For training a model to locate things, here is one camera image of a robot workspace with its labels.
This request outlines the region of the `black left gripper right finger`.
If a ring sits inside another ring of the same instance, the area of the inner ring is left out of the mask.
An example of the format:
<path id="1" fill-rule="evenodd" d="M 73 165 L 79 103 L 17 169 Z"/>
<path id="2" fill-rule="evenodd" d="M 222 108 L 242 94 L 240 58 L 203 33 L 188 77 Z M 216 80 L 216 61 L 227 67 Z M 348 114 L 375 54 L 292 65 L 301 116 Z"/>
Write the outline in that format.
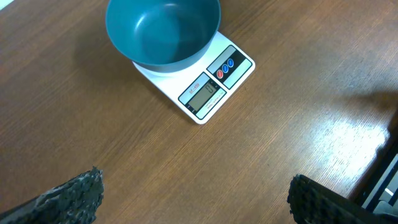
<path id="1" fill-rule="evenodd" d="M 287 203 L 298 224 L 392 224 L 391 215 L 371 213 L 302 174 L 291 180 Z"/>

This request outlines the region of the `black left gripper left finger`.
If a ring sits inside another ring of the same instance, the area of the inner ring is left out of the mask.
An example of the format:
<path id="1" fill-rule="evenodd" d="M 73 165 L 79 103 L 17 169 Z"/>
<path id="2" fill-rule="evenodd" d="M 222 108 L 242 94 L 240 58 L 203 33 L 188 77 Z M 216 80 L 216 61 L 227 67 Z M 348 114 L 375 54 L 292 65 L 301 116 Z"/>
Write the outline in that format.
<path id="1" fill-rule="evenodd" d="M 1 214 L 1 223 L 87 223 L 104 198 L 103 171 L 96 167 Z"/>

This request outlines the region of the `white digital kitchen scale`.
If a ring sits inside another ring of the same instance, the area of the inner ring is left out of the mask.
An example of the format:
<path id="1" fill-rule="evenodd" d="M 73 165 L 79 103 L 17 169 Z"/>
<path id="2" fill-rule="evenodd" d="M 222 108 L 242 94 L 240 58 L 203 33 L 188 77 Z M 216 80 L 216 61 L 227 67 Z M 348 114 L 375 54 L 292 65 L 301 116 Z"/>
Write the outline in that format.
<path id="1" fill-rule="evenodd" d="M 193 65 L 160 73 L 134 66 L 194 122 L 205 124 L 255 70 L 256 64 L 220 32 Z"/>

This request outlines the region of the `blue plastic bowl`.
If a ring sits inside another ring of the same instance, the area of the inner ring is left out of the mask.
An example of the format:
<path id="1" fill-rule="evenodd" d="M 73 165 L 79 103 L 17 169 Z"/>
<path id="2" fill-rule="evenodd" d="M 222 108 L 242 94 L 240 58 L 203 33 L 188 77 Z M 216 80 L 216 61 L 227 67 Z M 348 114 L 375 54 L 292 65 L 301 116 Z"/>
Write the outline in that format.
<path id="1" fill-rule="evenodd" d="M 221 23 L 219 0 L 110 0 L 105 24 L 114 47 L 159 72 L 194 64 Z"/>

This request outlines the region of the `dark frame at table edge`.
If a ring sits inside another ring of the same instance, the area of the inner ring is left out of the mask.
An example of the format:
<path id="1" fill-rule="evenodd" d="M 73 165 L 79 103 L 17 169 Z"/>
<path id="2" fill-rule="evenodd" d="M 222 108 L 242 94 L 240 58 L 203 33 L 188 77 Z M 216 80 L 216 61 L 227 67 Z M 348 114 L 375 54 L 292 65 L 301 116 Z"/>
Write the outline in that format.
<path id="1" fill-rule="evenodd" d="M 388 132 L 387 141 L 349 196 L 353 215 L 363 223 L 397 223 L 397 113 Z"/>

